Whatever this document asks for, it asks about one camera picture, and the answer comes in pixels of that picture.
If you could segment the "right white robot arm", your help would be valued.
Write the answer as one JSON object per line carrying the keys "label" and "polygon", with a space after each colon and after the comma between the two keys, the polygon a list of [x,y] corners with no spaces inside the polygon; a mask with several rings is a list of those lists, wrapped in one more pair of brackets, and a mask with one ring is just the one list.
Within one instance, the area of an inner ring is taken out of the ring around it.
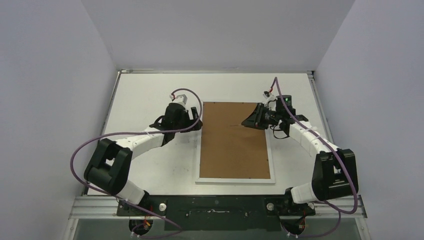
{"label": "right white robot arm", "polygon": [[315,158],[311,181],[289,190],[290,196],[282,201],[284,211],[294,215],[305,203],[355,196],[359,186],[354,152],[321,136],[308,118],[296,113],[291,95],[264,92],[264,96],[265,102],[258,103],[241,125],[257,130],[277,128]]}

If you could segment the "white picture frame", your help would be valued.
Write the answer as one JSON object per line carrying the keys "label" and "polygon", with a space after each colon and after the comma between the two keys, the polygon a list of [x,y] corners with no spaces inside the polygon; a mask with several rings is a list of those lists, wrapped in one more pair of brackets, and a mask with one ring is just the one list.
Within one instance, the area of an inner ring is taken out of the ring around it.
{"label": "white picture frame", "polygon": [[203,102],[196,184],[275,184],[270,130],[230,127],[241,125],[255,107],[252,102]]}

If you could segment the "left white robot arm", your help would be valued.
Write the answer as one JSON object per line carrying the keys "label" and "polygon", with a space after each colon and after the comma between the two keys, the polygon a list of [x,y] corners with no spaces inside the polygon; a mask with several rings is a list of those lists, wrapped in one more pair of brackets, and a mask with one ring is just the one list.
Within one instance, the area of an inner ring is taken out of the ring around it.
{"label": "left white robot arm", "polygon": [[198,131],[202,125],[195,106],[186,109],[182,103],[170,103],[144,134],[100,140],[83,177],[104,192],[130,202],[129,208],[136,215],[144,215],[149,210],[148,192],[129,180],[132,160],[166,145],[178,131]]}

